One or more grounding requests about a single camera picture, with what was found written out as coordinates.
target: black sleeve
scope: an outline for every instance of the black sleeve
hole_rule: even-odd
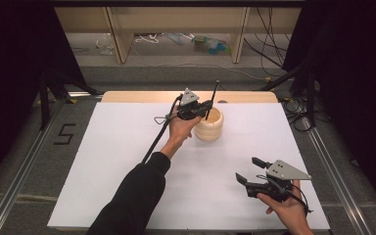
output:
[[[170,160],[160,152],[154,153],[146,164],[138,164],[125,176],[86,234],[143,234],[164,192],[169,167]]]

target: wooden cup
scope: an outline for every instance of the wooden cup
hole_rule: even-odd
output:
[[[205,117],[194,127],[197,138],[204,141],[214,141],[221,136],[224,115],[216,107],[210,110],[209,118]]]

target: metal rail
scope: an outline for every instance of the metal rail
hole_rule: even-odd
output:
[[[35,160],[39,156],[43,144],[47,138],[48,132],[51,129],[52,123],[54,122],[57,114],[59,113],[61,107],[63,106],[63,101],[57,101],[54,104],[53,108],[53,115],[48,121],[48,124],[43,130],[38,132],[37,137],[32,144],[32,147],[29,149],[28,154],[26,155],[25,159],[23,160],[23,164],[21,165],[20,169],[18,170],[17,175],[15,176],[14,180],[12,181],[10,187],[6,191],[4,197],[0,202],[0,230],[5,223],[6,218],[8,217],[12,206],[14,205],[17,197],[24,186],[24,183],[31,171]]]
[[[304,118],[304,125],[306,127],[310,126],[309,121],[307,118]],[[309,132],[310,140],[313,143],[313,146],[316,149],[316,152],[319,158],[322,161],[323,166],[328,173],[329,178],[338,194],[338,197],[341,200],[341,203],[347,212],[347,215],[352,223],[352,227],[354,228],[356,234],[359,235],[367,235],[372,234],[366,221],[362,211],[359,209],[353,195],[351,194],[347,184],[344,181],[341,173],[338,171],[334,160],[331,158],[325,144],[322,141],[322,138],[319,135],[316,127],[310,130]]]

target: wire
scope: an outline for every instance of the wire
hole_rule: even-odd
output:
[[[226,91],[227,89],[225,87],[223,87],[221,84],[219,84],[219,87],[221,88],[221,90],[224,90]]]
[[[273,11],[273,10],[272,10],[272,8],[269,8],[269,22],[268,22],[268,26],[266,26],[266,23],[265,23],[264,19],[262,18],[261,13],[260,13],[260,11],[259,11],[259,8],[257,8],[257,11],[258,11],[258,16],[260,17],[260,20],[261,20],[261,22],[263,23],[264,29],[265,29],[265,31],[266,31],[266,37],[265,37],[264,41],[260,40],[260,39],[255,35],[255,37],[256,37],[259,41],[261,41],[261,42],[263,43],[263,46],[262,46],[262,49],[261,49],[261,55],[263,54],[264,47],[265,47],[266,45],[275,48],[275,52],[276,52],[277,58],[279,59],[280,64],[278,64],[278,63],[274,63],[272,60],[270,60],[270,61],[271,61],[272,63],[274,63],[275,65],[277,65],[279,68],[282,68],[282,64],[283,64],[283,62],[284,62],[284,58],[283,58],[282,54],[280,53],[280,49],[279,49],[279,47],[276,45],[276,42],[275,42],[275,40],[274,40],[273,26],[272,26],[272,23],[271,23],[271,19],[272,19],[272,11]],[[270,45],[270,44],[267,43],[267,37],[269,37],[269,38],[271,39],[271,41],[273,42],[273,45]],[[280,75],[272,74],[272,73],[268,72],[268,71],[264,68],[264,66],[263,66],[262,58],[261,58],[261,60],[260,60],[260,64],[261,64],[261,67],[263,68],[263,70],[264,70],[267,74],[272,75],[272,76],[280,76]]]
[[[145,157],[143,158],[142,164],[146,163],[146,161],[148,160],[149,156],[151,156],[152,151],[154,150],[155,146],[157,146],[157,144],[160,141],[161,137],[164,135],[164,132],[165,132],[167,126],[169,125],[169,123],[170,123],[170,121],[172,119],[172,114],[173,114],[173,109],[175,108],[175,104],[176,104],[176,102],[178,100],[180,101],[181,99],[182,99],[182,94],[180,94],[178,97],[176,97],[175,100],[173,101],[172,106],[170,107],[169,114],[166,116],[166,120],[164,122],[164,125],[163,125],[160,133],[158,134],[157,138],[154,140],[154,143],[152,143],[151,148],[149,148],[148,153],[146,153]]]
[[[219,80],[217,80],[215,82],[215,87],[214,87],[214,90],[213,90],[213,93],[212,93],[212,97],[211,97],[211,103],[213,103],[213,99],[215,98],[215,92],[216,92],[216,89],[218,89],[218,85],[219,85]],[[207,111],[206,120],[209,119],[210,112],[211,112],[210,110]]]
[[[188,35],[186,35],[185,33],[180,33],[181,34],[181,36],[184,36],[184,37],[186,37],[186,38],[188,38],[188,39],[190,39],[190,40],[192,40],[192,39],[194,39],[194,34],[192,34],[192,33],[189,33],[189,36]]]
[[[282,68],[282,65],[280,65],[279,63],[273,61],[272,59],[270,59],[270,57],[264,55],[262,52],[260,52],[258,49],[254,48],[247,40],[246,38],[244,39],[244,41],[252,48],[253,51],[257,52],[258,54],[260,54],[261,56],[265,57],[268,61],[270,61],[271,63],[273,63],[274,65],[276,65],[277,67],[279,68]]]
[[[142,42],[142,41],[147,41],[147,42],[154,43],[154,44],[160,43],[160,41],[157,39],[157,34],[153,34],[153,35],[149,34],[149,39],[146,39],[141,34],[139,34],[139,38],[135,39],[135,42]]]
[[[84,48],[84,47],[71,47],[71,49],[73,53],[90,51],[89,48]]]
[[[301,120],[302,118],[306,118],[308,116],[308,112],[305,111],[304,109],[304,104],[302,101],[300,101],[300,99],[296,98],[296,99],[293,99],[293,101],[296,102],[297,107],[294,109],[294,110],[291,110],[289,108],[290,104],[292,103],[291,102],[291,98],[284,98],[281,101],[282,103],[282,107],[284,108],[285,112],[287,113],[286,114],[286,117],[289,121],[289,124],[290,125],[293,125],[293,127],[298,130],[299,132],[305,132],[305,131],[310,131],[312,130],[314,127],[315,127],[315,124],[314,123],[311,123],[310,126],[308,128],[299,128],[297,126],[297,123],[298,123],[298,120]],[[323,111],[313,111],[313,114],[316,115],[316,114],[323,114]]]
[[[185,67],[185,66],[197,66],[197,67],[217,67],[217,68],[221,68],[221,69],[225,69],[225,70],[228,70],[228,71],[233,71],[233,72],[237,72],[237,73],[240,73],[240,74],[243,74],[243,75],[246,75],[248,77],[251,77],[251,78],[254,78],[254,79],[257,79],[257,80],[264,80],[264,78],[262,77],[257,77],[257,76],[253,76],[251,74],[248,74],[244,71],[240,71],[240,70],[233,70],[233,69],[230,69],[230,68],[226,68],[226,67],[223,67],[223,66],[219,66],[219,65],[216,65],[216,64],[207,64],[207,65],[201,65],[201,64],[193,64],[193,63],[186,63],[186,64],[177,64],[177,65],[151,65],[149,63],[147,63],[143,57],[133,48],[133,46],[130,46],[130,48],[136,53],[136,55],[138,56],[138,58],[148,67],[174,67],[174,66],[178,66],[178,67]]]
[[[273,179],[271,178],[268,178],[267,176],[264,176],[264,175],[261,175],[261,174],[258,174],[256,175],[257,178],[260,178],[260,179],[265,179],[267,180],[268,182],[270,182],[271,184],[273,184],[274,186],[276,186],[278,189],[279,189],[279,192],[281,193],[286,193],[287,195],[289,195],[290,197],[292,197],[293,199],[295,199],[296,201],[298,201],[300,204],[302,204],[304,206],[304,210],[305,210],[305,214],[307,215],[308,212],[312,212],[310,209],[309,209],[309,204],[307,203],[307,198],[304,194],[304,192],[298,187],[298,186],[295,186],[294,184],[291,184],[293,187],[297,188],[302,196],[304,197],[305,201],[303,201],[302,199],[298,198],[294,193],[293,191],[290,191],[290,190],[286,190],[285,188],[281,187],[279,184],[277,184]]]
[[[255,37],[258,39],[258,41],[260,41],[261,43],[265,43],[266,44],[266,46],[269,46],[269,47],[273,47],[273,48],[277,48],[278,50],[282,50],[282,51],[287,51],[286,49],[284,49],[284,48],[280,48],[280,47],[276,47],[276,46],[274,46],[274,45],[271,45],[271,44],[268,44],[268,43],[266,43],[266,42],[263,42],[259,37],[258,37],[258,35],[255,33]]]

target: white tabletop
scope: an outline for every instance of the white tabletop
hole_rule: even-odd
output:
[[[257,174],[265,162],[282,160],[307,172],[280,104],[215,104],[224,113],[222,135],[214,142],[193,136],[172,158],[163,197],[147,229],[242,231],[283,229],[266,205],[249,198],[235,177],[264,183]],[[48,226],[59,229],[88,228],[113,197],[125,175],[139,164],[162,126],[170,104],[99,103],[89,122],[70,174]],[[158,151],[167,131],[157,145]],[[329,229],[310,181],[302,181],[309,208],[309,226]]]

